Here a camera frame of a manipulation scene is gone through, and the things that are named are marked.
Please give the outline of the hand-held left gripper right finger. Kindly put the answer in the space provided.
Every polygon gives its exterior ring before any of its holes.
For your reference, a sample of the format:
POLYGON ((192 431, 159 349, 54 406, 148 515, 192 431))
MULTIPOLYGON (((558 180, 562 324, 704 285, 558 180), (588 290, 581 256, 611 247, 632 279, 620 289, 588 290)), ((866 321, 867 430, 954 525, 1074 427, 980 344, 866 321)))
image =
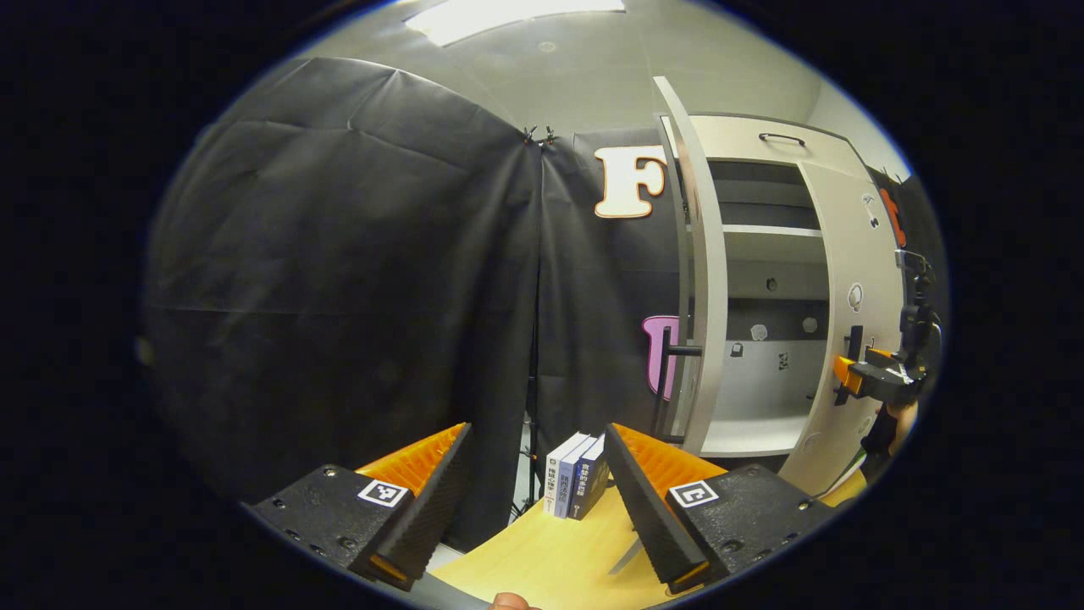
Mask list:
POLYGON ((622 424, 606 426, 604 454, 655 577, 670 593, 766 563, 838 512, 759 464, 717 467, 622 424))

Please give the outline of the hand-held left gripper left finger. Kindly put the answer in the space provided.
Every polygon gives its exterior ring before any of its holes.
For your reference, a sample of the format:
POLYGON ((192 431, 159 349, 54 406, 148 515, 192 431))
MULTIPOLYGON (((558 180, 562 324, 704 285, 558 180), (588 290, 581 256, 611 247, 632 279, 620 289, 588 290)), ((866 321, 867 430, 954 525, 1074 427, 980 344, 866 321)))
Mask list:
POLYGON ((245 508, 304 551, 410 590, 466 495, 472 450, 461 421, 367 466, 323 464, 245 508))

